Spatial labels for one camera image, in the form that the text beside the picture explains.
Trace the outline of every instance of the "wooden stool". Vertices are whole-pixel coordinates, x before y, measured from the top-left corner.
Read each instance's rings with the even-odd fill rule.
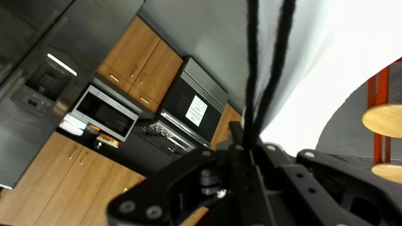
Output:
[[[369,108],[362,117],[363,124],[381,136],[402,138],[402,104],[381,104]],[[372,172],[392,182],[402,183],[402,166],[381,163]]]

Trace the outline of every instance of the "kitchen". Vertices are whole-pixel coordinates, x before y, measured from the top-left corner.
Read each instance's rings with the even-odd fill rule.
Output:
[[[83,3],[82,4],[83,6],[88,6],[88,5],[89,6],[95,5],[99,8],[102,6],[101,3],[93,3],[93,1],[77,1],[77,3]],[[72,16],[74,16],[74,14],[75,15],[82,14],[80,11],[82,8],[78,8],[80,6],[79,4],[75,4],[75,3],[72,5],[68,5],[67,3],[64,4],[68,8],[64,15],[73,14]],[[46,40],[46,36],[38,35],[39,31],[36,33],[38,38],[35,35],[33,35],[34,38],[30,36],[29,40],[31,41],[33,45],[39,46],[36,48],[39,50],[36,50],[35,48],[30,49],[29,46],[24,46],[18,54],[13,55],[13,60],[14,60],[13,64],[1,64],[3,65],[1,75],[4,75],[1,77],[1,95],[3,95],[1,117],[6,118],[6,121],[3,121],[1,123],[0,139],[3,143],[1,144],[3,156],[0,158],[1,159],[0,175],[3,177],[1,185],[4,185],[4,187],[8,190],[4,190],[1,192],[0,212],[5,210],[9,211],[9,208],[5,206],[6,203],[13,203],[14,213],[19,212],[18,215],[14,215],[14,216],[10,215],[10,212],[0,215],[1,223],[34,225],[36,222],[40,225],[44,222],[52,222],[52,220],[54,220],[52,217],[49,218],[49,216],[58,216],[58,217],[63,216],[68,218],[70,218],[72,216],[77,216],[75,218],[74,217],[70,218],[70,222],[80,222],[83,217],[88,218],[88,216],[90,216],[89,215],[90,211],[88,210],[92,210],[92,208],[89,206],[95,206],[95,202],[98,202],[99,200],[104,202],[104,200],[97,198],[95,195],[102,193],[102,191],[107,192],[108,187],[103,186],[101,188],[101,185],[103,185],[102,182],[106,182],[106,180],[126,178],[127,175],[132,173],[133,178],[127,180],[127,182],[129,182],[131,185],[116,183],[117,188],[114,190],[117,191],[117,193],[119,193],[128,186],[138,183],[146,176],[149,176],[151,173],[158,171],[161,167],[168,164],[176,157],[180,157],[180,154],[176,153],[176,149],[167,151],[167,152],[161,151],[160,148],[161,146],[156,146],[155,142],[149,141],[149,138],[143,138],[143,137],[144,137],[144,133],[147,133],[148,137],[151,138],[158,137],[157,139],[163,139],[163,142],[166,143],[166,139],[163,138],[166,137],[166,132],[161,132],[160,127],[149,128],[148,126],[156,123],[155,118],[157,118],[156,116],[158,116],[160,113],[157,109],[160,108],[160,104],[163,103],[162,100],[165,98],[165,94],[168,93],[170,84],[176,84],[173,82],[177,82],[177,80],[180,82],[178,72],[186,72],[181,69],[182,69],[182,65],[185,65],[187,58],[185,58],[183,53],[180,53],[177,50],[181,46],[180,44],[171,44],[171,43],[175,43],[175,40],[168,40],[162,35],[162,33],[158,33],[157,24],[156,24],[157,21],[153,21],[155,24],[151,24],[152,19],[147,20],[147,18],[144,16],[146,13],[141,13],[139,10],[139,14],[137,15],[142,18],[142,20],[141,19],[131,20],[134,16],[133,15],[134,11],[137,11],[141,8],[142,3],[138,1],[136,3],[137,5],[131,4],[131,8],[127,8],[127,5],[124,4],[122,1],[121,5],[116,5],[116,4],[111,5],[109,3],[108,5],[109,8],[104,8],[103,5],[101,8],[103,11],[101,10],[98,14],[94,14],[94,15],[97,16],[103,15],[102,13],[104,13],[106,9],[112,11],[118,10],[121,13],[119,15],[122,16],[121,20],[126,21],[126,25],[133,21],[133,26],[131,25],[127,26],[128,28],[127,33],[133,33],[133,34],[129,34],[129,36],[136,36],[138,34],[137,33],[138,30],[146,34],[146,35],[143,34],[137,35],[138,38],[143,35],[141,40],[132,39],[134,41],[129,40],[129,44],[119,45],[119,43],[124,43],[124,40],[127,39],[127,38],[124,39],[124,35],[119,38],[119,33],[122,33],[126,26],[124,25],[117,26],[114,24],[113,16],[106,16],[107,20],[103,20],[102,23],[98,21],[99,24],[97,24],[97,26],[93,30],[89,29],[90,30],[89,35],[92,38],[93,36],[104,38],[103,35],[106,35],[106,38],[102,39],[103,43],[93,41],[94,39],[85,40],[83,35],[79,35],[79,36],[70,35],[70,34],[75,34],[74,30],[65,30],[65,29],[67,28],[69,29],[88,28],[88,24],[82,21],[74,21],[72,18],[69,18],[69,20],[67,21],[67,20],[63,20],[63,16],[62,16],[58,20],[58,23],[53,25],[48,21],[48,26],[52,25],[53,28],[55,28],[55,29],[49,29],[50,30],[49,40]],[[1,10],[14,9],[14,8],[16,9],[18,6],[19,6],[18,1],[15,1],[15,5],[13,4],[8,5]],[[58,10],[55,10],[55,13],[49,13],[49,14],[54,18],[59,16]],[[113,39],[113,35],[111,34],[111,30],[103,30],[98,28],[102,25],[107,25],[108,23],[113,24],[113,29],[116,29],[114,39]],[[65,28],[60,30],[62,33],[64,33],[67,38],[63,38],[62,35],[60,38],[59,36],[60,33],[52,34],[52,31],[58,30],[59,24]],[[77,46],[69,45],[67,48],[65,41],[68,43],[77,39],[82,40],[83,43],[85,41],[85,44],[84,45],[79,44]],[[20,43],[16,43],[14,46],[19,46],[18,44],[24,43],[23,36],[21,36],[21,40],[20,39],[18,40]],[[142,45],[131,46],[131,48],[134,48],[134,49],[142,48],[142,50],[139,49],[141,54],[138,55],[133,54],[131,57],[113,55],[113,53],[122,50],[122,46],[124,46],[123,49],[128,49],[127,45],[134,45],[134,44],[138,44],[138,41],[142,43]],[[109,51],[108,48],[104,48],[106,43],[109,44],[109,49],[113,49],[112,51]],[[90,46],[102,51],[93,53],[92,55],[83,54],[83,53],[88,53],[87,48],[90,48]],[[8,51],[4,54],[5,57],[8,57],[6,54],[9,53],[15,53],[15,51],[11,51],[10,49],[6,49]],[[23,53],[28,50],[30,50],[29,51],[30,54],[28,54],[28,57],[24,57]],[[44,55],[45,60],[38,62],[36,60],[38,55]],[[99,55],[103,55],[103,57],[101,59],[93,59],[94,55],[97,55],[98,58],[101,58]],[[118,70],[119,68],[124,68],[124,67],[127,68],[127,62],[129,59],[138,60],[141,63],[142,69],[139,69],[141,67],[137,69],[136,72],[137,74],[134,75],[136,79],[126,83],[124,84],[126,88],[114,85],[116,82],[119,79],[127,80],[126,77],[118,78],[118,74],[103,73],[104,69],[111,70],[109,67],[113,67],[113,70]],[[62,84],[68,83],[68,88],[65,88],[65,85],[64,87],[62,85],[62,88],[52,89],[59,85],[59,83],[52,82],[54,79],[59,80]],[[136,85],[139,87],[143,84],[149,84],[148,82],[152,82],[151,87],[146,87],[142,89],[138,89],[138,88],[132,89],[132,87],[136,87]],[[98,89],[101,88],[102,92],[107,93],[107,95],[113,97],[112,99],[117,99],[122,105],[124,105],[126,108],[129,108],[132,112],[134,112],[138,116],[138,118],[134,119],[136,126],[133,124],[134,126],[133,128],[137,128],[137,129],[132,129],[132,132],[126,138],[123,138],[124,142],[118,142],[121,146],[118,149],[113,148],[113,144],[108,146],[111,143],[116,143],[116,139],[113,138],[109,139],[111,136],[108,134],[102,136],[99,139],[97,139],[97,136],[94,134],[97,134],[97,131],[99,132],[99,129],[102,129],[99,126],[98,127],[85,126],[85,133],[84,133],[85,138],[77,138],[77,136],[72,136],[69,132],[65,132],[64,129],[59,128],[60,122],[64,122],[64,116],[68,112],[73,110],[73,108],[77,107],[77,103],[80,103],[80,97],[83,97],[84,90],[88,90],[87,88],[89,83],[92,83]],[[225,104],[219,104],[219,102],[216,103],[217,104],[215,105],[220,105],[220,110],[217,112],[220,112],[225,117],[220,117],[219,121],[215,119],[215,127],[217,128],[216,131],[214,129],[211,133],[211,129],[209,129],[210,133],[207,136],[209,137],[207,139],[210,141],[207,142],[211,142],[212,147],[215,147],[217,142],[226,139],[227,126],[225,124],[227,124],[227,122],[231,119],[237,119],[237,121],[240,119],[240,114],[232,107],[227,105],[226,103]],[[41,157],[41,158],[40,156],[36,157],[41,147],[43,147],[43,151],[46,149],[46,153],[53,154],[53,157],[52,158],[49,156]],[[62,167],[63,161],[60,162],[59,153],[67,154],[64,157],[67,157],[68,159],[72,159],[69,163],[64,162],[64,164],[67,164],[65,167]],[[97,157],[94,157],[95,156],[94,153],[97,154],[101,153],[101,156],[106,156],[107,158],[99,158],[102,159],[99,163],[99,161],[94,161],[94,159],[98,159]],[[73,202],[68,203],[65,202],[65,200],[63,200],[65,195],[64,192],[80,191],[80,188],[69,187],[68,185],[70,183],[63,180],[64,177],[60,177],[60,176],[57,177],[55,175],[63,173],[63,176],[72,177],[73,181],[77,181],[77,177],[72,175],[75,168],[73,167],[74,161],[75,162],[78,161],[77,163],[79,166],[83,166],[85,162],[90,163],[92,161],[94,161],[97,166],[89,167],[88,171],[85,171],[85,173],[80,173],[78,178],[84,180],[87,177],[93,176],[94,178],[98,178],[98,180],[94,180],[93,183],[92,182],[87,182],[82,185],[75,183],[77,186],[85,187],[85,192],[84,195],[75,193],[77,196],[74,197],[72,196],[72,201],[77,201],[77,203],[72,206]],[[127,170],[126,167],[123,170],[119,168],[121,164],[128,167],[129,170]],[[122,173],[118,173],[118,176],[108,175],[114,172],[114,168],[117,168],[116,170],[117,173],[118,172],[122,172]],[[15,200],[9,198],[11,196],[24,197],[23,198],[24,201],[15,202]],[[58,208],[59,211],[58,213],[53,212],[52,210],[54,208],[52,207],[52,205],[60,205],[60,203],[68,203],[67,205],[68,207],[64,206],[64,208]],[[24,216],[23,210],[25,210],[25,213],[29,215],[30,217],[23,217]],[[75,215],[77,212],[70,215],[63,215],[62,210],[75,210],[77,212],[80,212],[80,215]],[[14,221],[15,218],[10,221],[3,220],[5,218],[5,216],[11,218],[16,217],[19,221]]]

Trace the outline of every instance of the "kitchen appliance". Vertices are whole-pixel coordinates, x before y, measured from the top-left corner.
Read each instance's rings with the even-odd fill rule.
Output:
[[[83,123],[90,123],[101,128],[122,142],[126,141],[138,119],[134,112],[94,85],[87,88],[70,114]]]
[[[0,1],[0,186],[16,185],[142,4]]]
[[[181,134],[175,142],[195,141],[195,146],[209,147],[227,99],[227,93],[188,58],[161,104],[156,124],[167,124]]]

